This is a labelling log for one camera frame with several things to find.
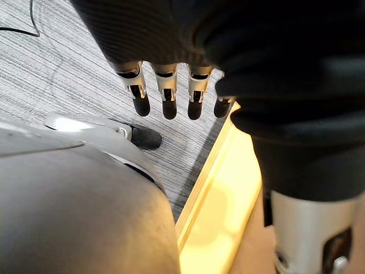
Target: gray striped carpet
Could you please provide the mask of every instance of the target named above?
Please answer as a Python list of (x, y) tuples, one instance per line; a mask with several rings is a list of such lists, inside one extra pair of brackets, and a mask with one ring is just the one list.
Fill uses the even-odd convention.
[[(50, 111), (86, 113), (142, 124), (160, 132), (161, 148), (146, 152), (161, 175), (177, 220), (223, 119), (213, 115), (214, 70), (201, 118), (189, 120), (186, 66), (179, 65), (174, 120), (162, 115), (155, 75), (144, 63), (151, 113), (142, 118), (67, 0), (34, 0), (40, 38), (0, 31), (0, 118), (42, 123)], [(29, 0), (0, 0), (0, 26), (32, 31)]]

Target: yellow lit surface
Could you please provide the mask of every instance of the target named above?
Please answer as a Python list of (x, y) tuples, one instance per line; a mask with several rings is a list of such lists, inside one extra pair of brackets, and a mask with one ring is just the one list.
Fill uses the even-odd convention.
[(260, 189), (251, 138), (228, 118), (176, 224), (182, 274), (229, 273)]

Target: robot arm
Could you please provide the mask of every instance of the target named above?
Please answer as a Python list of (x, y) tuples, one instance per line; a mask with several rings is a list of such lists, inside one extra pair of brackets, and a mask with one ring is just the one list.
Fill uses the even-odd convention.
[(211, 67), (225, 73), (215, 112), (224, 116), (230, 98), (241, 106), (232, 121), (252, 136), (277, 272), (341, 273), (365, 189), (364, 2), (71, 2), (142, 116), (142, 61), (152, 63), (167, 119), (176, 63), (189, 64), (192, 119)]

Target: black cable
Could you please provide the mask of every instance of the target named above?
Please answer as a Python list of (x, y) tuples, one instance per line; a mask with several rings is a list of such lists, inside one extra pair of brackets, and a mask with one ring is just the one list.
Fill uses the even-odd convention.
[(30, 35), (30, 36), (34, 36), (34, 37), (40, 37), (40, 32), (39, 32), (39, 30), (34, 22), (34, 18), (33, 18), (33, 0), (30, 0), (30, 2), (29, 2), (29, 12), (30, 12), (30, 19), (32, 20), (32, 24), (33, 24), (33, 27), (34, 27), (36, 33), (30, 33), (25, 30), (13, 29), (12, 27), (0, 27), (0, 30), (13, 31), (15, 33), (22, 33), (22, 34), (26, 34), (26, 35)]

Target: wooden floor edge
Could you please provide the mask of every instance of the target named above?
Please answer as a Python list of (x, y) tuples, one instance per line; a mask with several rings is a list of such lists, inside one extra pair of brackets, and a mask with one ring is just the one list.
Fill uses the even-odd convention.
[(260, 189), (251, 137), (228, 118), (176, 224), (182, 274), (229, 273)]
[(179, 216), (179, 219), (176, 222), (175, 230), (177, 235), (177, 244), (178, 246), (181, 245), (181, 242), (183, 240), (183, 237), (188, 230), (188, 227), (190, 225), (190, 222), (193, 218), (194, 212), (197, 207), (198, 203), (201, 200), (201, 196), (204, 193), (204, 187), (207, 186), (206, 178), (208, 177), (209, 171), (212, 169), (219, 152), (222, 149), (222, 146), (224, 144), (224, 141), (226, 140), (227, 135), (229, 134), (229, 131), (232, 130), (232, 127), (234, 125), (230, 121), (230, 114), (237, 110), (239, 108), (239, 105), (235, 103), (229, 113), (229, 116), (227, 117), (218, 137), (215, 141), (212, 150), (210, 151), (208, 158), (206, 159), (204, 166), (198, 176), (198, 179), (196, 180), (194, 187), (192, 189), (192, 192), (190, 193), (188, 200), (186, 201), (184, 208), (181, 211), (181, 214)]

